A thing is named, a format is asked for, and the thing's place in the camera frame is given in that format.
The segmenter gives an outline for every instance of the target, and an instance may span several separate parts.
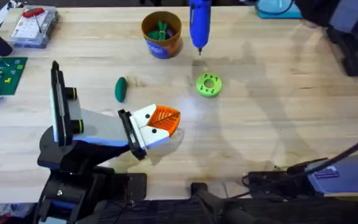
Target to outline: green object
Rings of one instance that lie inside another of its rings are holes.
[[[153,40],[166,40],[167,23],[158,21],[158,30],[151,31],[147,36]]]
[[[27,62],[27,57],[0,58],[0,95],[14,95]]]
[[[126,82],[125,78],[119,78],[115,85],[115,98],[118,100],[118,102],[122,103],[125,100],[127,89],[128,83]]]
[[[201,96],[215,97],[222,90],[222,80],[214,73],[205,72],[198,76],[195,87]]]

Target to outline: green gear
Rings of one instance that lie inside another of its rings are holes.
[[[195,83],[199,94],[203,97],[215,97],[222,90],[222,80],[214,73],[205,72],[198,76]]]

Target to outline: wooden table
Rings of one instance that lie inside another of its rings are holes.
[[[299,20],[262,20],[250,7],[214,7],[209,43],[198,56],[189,37],[189,9],[60,8],[46,49],[14,49],[28,57],[14,96],[0,102],[0,202],[35,202],[49,171],[36,164],[39,138],[51,124],[50,68],[60,63],[83,108],[112,116],[151,103],[181,111],[176,134],[144,161],[130,153],[104,163],[148,174],[148,199],[187,198],[193,181],[225,197],[242,193],[240,177],[334,156],[358,141],[358,78],[347,77],[319,29]],[[181,53],[154,58],[140,24],[167,10],[182,20]],[[21,10],[1,27],[7,37]],[[203,98],[196,77],[220,75],[223,90]],[[114,97],[117,79],[127,98]]]

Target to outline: orange fin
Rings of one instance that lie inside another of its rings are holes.
[[[180,111],[167,106],[157,106],[147,126],[166,130],[169,132],[169,137],[171,137],[179,123]]]

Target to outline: cup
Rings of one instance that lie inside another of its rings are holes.
[[[166,22],[167,28],[173,32],[173,37],[166,40],[154,40],[147,36],[158,28],[158,21]],[[157,58],[170,58],[181,49],[181,21],[177,15],[167,11],[157,11],[146,16],[141,23],[144,39],[151,54]]]

